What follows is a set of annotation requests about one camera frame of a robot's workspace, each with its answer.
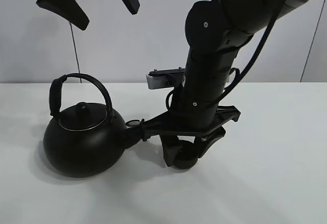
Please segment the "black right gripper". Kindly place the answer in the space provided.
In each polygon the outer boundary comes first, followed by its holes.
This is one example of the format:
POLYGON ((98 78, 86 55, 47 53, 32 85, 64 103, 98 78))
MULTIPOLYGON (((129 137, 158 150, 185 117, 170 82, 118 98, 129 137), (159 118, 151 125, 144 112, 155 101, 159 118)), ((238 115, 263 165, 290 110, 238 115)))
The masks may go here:
POLYGON ((233 71, 234 55, 189 55, 184 79, 166 97, 167 111, 139 123, 143 139, 160 135, 163 159, 168 167, 183 145, 178 136, 197 138, 198 158, 226 134, 222 127, 238 121, 241 113, 235 106, 221 106, 226 80, 233 71))

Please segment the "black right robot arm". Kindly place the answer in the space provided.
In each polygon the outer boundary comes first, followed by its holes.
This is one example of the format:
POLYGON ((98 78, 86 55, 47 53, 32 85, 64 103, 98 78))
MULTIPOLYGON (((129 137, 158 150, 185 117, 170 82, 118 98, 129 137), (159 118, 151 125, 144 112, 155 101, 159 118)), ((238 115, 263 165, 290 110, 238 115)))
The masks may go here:
POLYGON ((308 0, 210 0, 194 3, 185 21, 189 44, 183 69, 151 71, 150 89, 171 87, 167 111, 141 123, 144 137, 160 137, 167 166, 193 167, 238 121, 221 106, 258 58, 275 22, 308 0))

